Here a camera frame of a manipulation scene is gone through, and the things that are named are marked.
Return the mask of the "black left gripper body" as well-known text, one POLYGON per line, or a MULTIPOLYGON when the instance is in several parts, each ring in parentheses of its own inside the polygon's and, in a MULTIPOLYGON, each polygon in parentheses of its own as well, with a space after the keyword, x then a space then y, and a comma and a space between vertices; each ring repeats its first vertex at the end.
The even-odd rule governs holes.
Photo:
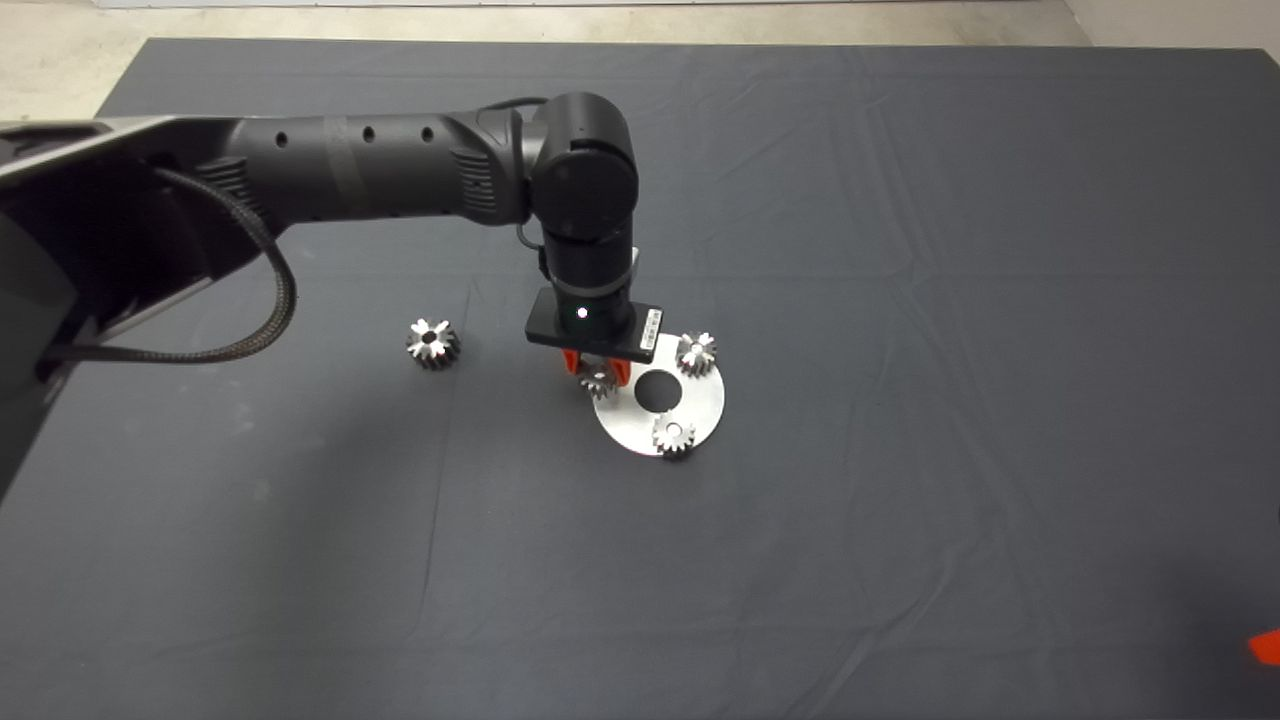
POLYGON ((664 319, 662 307, 632 301, 626 288, 590 299, 549 284, 534 299, 525 337, 534 345, 652 363, 664 319))

